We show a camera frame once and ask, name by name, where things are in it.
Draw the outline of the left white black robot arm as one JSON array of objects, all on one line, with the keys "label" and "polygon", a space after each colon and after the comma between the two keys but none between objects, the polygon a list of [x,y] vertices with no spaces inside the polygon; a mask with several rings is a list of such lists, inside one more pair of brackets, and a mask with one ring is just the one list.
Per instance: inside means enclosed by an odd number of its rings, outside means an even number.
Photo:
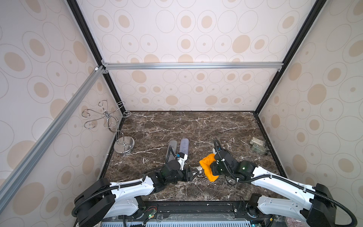
[{"label": "left white black robot arm", "polygon": [[168,149],[165,164],[150,169],[140,179],[127,182],[110,182],[101,178],[74,200],[71,212],[81,227],[92,227],[104,218],[142,214],[146,207],[140,197],[164,190],[169,184],[191,182],[201,174],[201,166],[185,165],[186,153],[174,154]]}]

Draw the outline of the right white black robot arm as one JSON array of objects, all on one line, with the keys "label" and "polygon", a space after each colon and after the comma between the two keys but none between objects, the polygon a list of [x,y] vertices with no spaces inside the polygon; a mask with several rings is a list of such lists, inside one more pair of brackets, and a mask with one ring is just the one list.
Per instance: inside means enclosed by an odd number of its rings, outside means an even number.
[{"label": "right white black robot arm", "polygon": [[215,161],[210,165],[213,176],[224,175],[236,183],[253,184],[282,196],[281,199],[275,199],[259,194],[253,195],[246,204],[250,217],[253,218],[261,212],[304,221],[310,227],[337,227],[336,212],[337,208],[340,208],[351,219],[347,226],[357,226],[358,221],[354,213],[334,200],[325,185],[297,183],[250,161],[239,162],[217,139],[214,139],[213,144]]}]

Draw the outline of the orange cleaning cloth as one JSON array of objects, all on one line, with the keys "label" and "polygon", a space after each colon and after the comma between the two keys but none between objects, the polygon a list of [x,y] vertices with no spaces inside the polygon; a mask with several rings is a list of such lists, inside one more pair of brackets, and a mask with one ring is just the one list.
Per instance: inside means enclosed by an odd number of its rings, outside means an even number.
[{"label": "orange cleaning cloth", "polygon": [[209,154],[204,159],[199,161],[200,166],[203,168],[204,173],[210,182],[214,182],[218,179],[218,176],[214,176],[212,173],[211,165],[214,162],[216,162],[215,154]]}]

